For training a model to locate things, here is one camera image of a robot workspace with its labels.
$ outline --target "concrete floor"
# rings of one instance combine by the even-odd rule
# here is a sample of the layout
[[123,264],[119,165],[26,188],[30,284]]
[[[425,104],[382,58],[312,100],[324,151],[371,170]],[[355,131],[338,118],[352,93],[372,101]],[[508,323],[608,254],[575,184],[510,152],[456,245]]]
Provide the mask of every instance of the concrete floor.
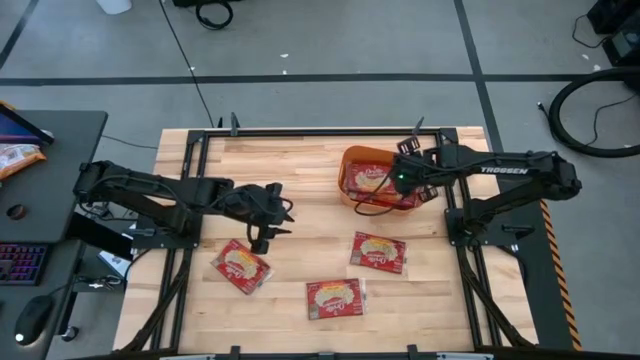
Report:
[[[23,109],[104,110],[105,134],[156,145],[162,128],[206,127],[195,87],[163,78],[189,76],[157,1],[106,16],[88,0],[0,0],[0,47],[30,2],[37,5],[8,58],[0,56],[0,99]],[[551,203],[571,300],[585,349],[640,353],[640,222],[638,158],[583,157],[557,145],[536,102],[549,104],[566,83],[474,81],[484,74],[582,74],[606,69],[601,49],[571,39],[573,20],[595,0],[245,0],[222,32],[200,27],[194,15],[167,2],[167,11],[214,119],[238,114],[242,126],[482,125],[497,128],[493,146],[505,151],[557,149],[573,162],[584,190]],[[477,50],[471,60],[458,15],[463,5]],[[578,36],[598,41],[590,25]],[[449,74],[457,81],[251,82],[258,75]],[[229,75],[248,76],[231,83]],[[146,85],[121,79],[153,77]],[[11,79],[74,78],[85,85],[11,86]],[[567,128],[590,139],[598,106],[629,96],[619,83],[581,91],[563,110]],[[640,100],[601,114],[602,146],[635,145]],[[155,152],[103,139],[96,159],[141,171]],[[83,329],[71,343],[56,341],[50,359],[104,354],[112,346],[122,295],[81,295],[72,322]]]

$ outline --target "food packet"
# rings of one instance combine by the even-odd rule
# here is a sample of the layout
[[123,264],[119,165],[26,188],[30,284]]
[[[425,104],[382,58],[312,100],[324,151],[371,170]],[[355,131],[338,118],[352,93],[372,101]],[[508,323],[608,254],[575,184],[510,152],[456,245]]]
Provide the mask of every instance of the food packet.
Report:
[[27,166],[47,157],[40,147],[31,144],[0,144],[0,180],[6,179]]
[[307,284],[309,320],[363,315],[364,279],[320,281]]
[[408,210],[420,206],[418,196],[414,193],[403,197],[395,191],[393,180],[387,178],[375,194],[383,179],[391,170],[389,166],[364,163],[349,163],[346,165],[343,191],[353,201],[362,201],[383,207],[394,206],[397,209]]
[[350,263],[402,274],[406,257],[407,244],[405,242],[356,232],[353,238]]
[[273,275],[271,267],[266,262],[252,254],[237,240],[231,240],[211,265],[247,295],[251,295]]

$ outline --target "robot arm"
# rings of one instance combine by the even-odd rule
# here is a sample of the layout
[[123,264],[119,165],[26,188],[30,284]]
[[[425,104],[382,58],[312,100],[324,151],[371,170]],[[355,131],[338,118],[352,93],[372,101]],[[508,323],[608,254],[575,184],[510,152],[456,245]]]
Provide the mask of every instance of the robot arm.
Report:
[[[287,230],[270,227],[292,222],[288,215],[292,203],[280,197],[282,185],[266,187],[244,185],[234,188],[230,179],[187,178],[170,179],[132,171],[109,161],[83,164],[74,194],[80,203],[114,202],[147,216],[163,230],[176,238],[187,236],[198,226],[193,214],[222,215],[247,224],[247,237],[251,251],[266,254],[269,239]],[[175,205],[163,206],[148,196],[174,200]],[[258,228],[257,238],[251,235]]]
[[453,185],[459,178],[474,174],[502,175],[524,180],[521,185],[488,198],[471,199],[464,205],[460,226],[477,235],[494,216],[540,199],[568,200],[582,185],[575,167],[556,152],[491,153],[446,144],[416,151],[417,138],[399,144],[390,177],[396,191],[408,195],[427,186]]

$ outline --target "wooden table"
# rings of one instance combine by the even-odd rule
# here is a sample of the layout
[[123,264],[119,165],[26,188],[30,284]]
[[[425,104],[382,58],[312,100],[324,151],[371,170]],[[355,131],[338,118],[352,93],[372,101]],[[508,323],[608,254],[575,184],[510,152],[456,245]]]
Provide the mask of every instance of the wooden table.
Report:
[[[457,131],[460,144],[488,151],[481,127]],[[187,132],[163,132],[156,174],[180,177]],[[248,245],[244,224],[205,217],[191,266],[180,353],[228,353],[232,345],[240,345],[243,353],[405,352],[407,344],[417,344],[420,351],[472,350],[456,252],[444,223],[444,195],[408,216],[373,218],[355,214],[338,197],[336,179],[346,148],[357,144],[395,151],[400,140],[397,136],[215,138],[209,144],[206,175],[228,177],[237,185],[283,183],[283,196],[295,203],[296,222],[286,224],[293,234],[271,241],[263,256],[275,270],[273,277],[246,296],[209,264],[230,239]],[[421,143],[423,148],[435,146],[433,137],[423,137]],[[473,197],[498,192],[494,176],[472,176],[468,181]],[[407,242],[404,274],[349,265],[355,231]],[[134,265],[114,348],[128,343],[153,310],[165,254],[165,250],[150,251]],[[496,303],[535,343],[518,262],[492,247],[484,249],[484,256]],[[353,277],[366,279],[364,316],[307,319],[305,283]],[[477,299],[476,303],[483,339],[488,341],[485,313]],[[164,346],[173,311],[167,314]]]

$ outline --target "backlit keyboard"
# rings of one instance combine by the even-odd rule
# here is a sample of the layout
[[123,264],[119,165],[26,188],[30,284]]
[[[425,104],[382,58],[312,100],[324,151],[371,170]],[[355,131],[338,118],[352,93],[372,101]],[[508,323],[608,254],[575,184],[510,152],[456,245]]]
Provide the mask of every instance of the backlit keyboard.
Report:
[[47,245],[0,243],[0,286],[38,285]]

